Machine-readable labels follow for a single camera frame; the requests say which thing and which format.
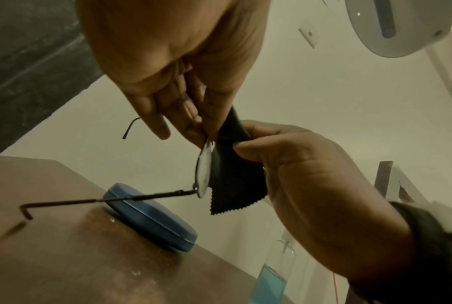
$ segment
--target wooden table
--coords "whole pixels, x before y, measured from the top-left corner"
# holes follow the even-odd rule
[[[18,210],[104,192],[56,161],[0,157],[0,304],[248,302],[252,276],[198,245],[159,247],[100,204],[33,209],[29,222]]]

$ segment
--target eyeglasses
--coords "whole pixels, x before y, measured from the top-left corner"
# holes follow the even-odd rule
[[[129,127],[126,130],[126,133],[122,137],[126,139],[128,133],[130,132],[131,127],[135,123],[135,121],[140,118],[134,119]],[[174,192],[166,192],[166,193],[157,193],[157,194],[149,194],[149,195],[136,195],[136,196],[128,196],[128,197],[120,197],[120,198],[98,198],[98,199],[83,199],[83,200],[70,200],[70,201],[58,201],[58,202],[45,202],[45,203],[31,203],[24,204],[19,207],[20,211],[23,215],[28,219],[32,220],[29,209],[33,208],[43,208],[43,207],[55,207],[55,206],[68,206],[68,205],[80,205],[80,204],[92,204],[92,203],[109,203],[115,201],[143,201],[143,200],[151,200],[157,198],[167,198],[167,197],[179,197],[179,196],[188,196],[196,194],[199,198],[203,198],[206,194],[206,190],[208,189],[210,176],[211,176],[211,160],[212,160],[212,144],[209,139],[206,140],[201,153],[196,162],[196,171],[194,177],[194,185],[192,186],[192,190],[178,190]]]

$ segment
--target black microfiber cloth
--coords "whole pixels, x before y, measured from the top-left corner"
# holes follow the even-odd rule
[[[233,144],[251,140],[234,108],[219,130],[211,158],[211,215],[253,205],[268,194],[263,165],[240,158]]]

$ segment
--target red cord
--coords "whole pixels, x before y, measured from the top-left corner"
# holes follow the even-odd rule
[[[336,284],[336,274],[332,273],[332,280],[334,281],[334,292],[336,294],[336,304],[340,304],[340,297],[338,296],[338,284]]]

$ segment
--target light switch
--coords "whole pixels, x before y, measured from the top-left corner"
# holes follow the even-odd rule
[[[299,28],[299,32],[306,39],[309,45],[314,49],[320,40],[320,36],[316,28],[306,20]]]

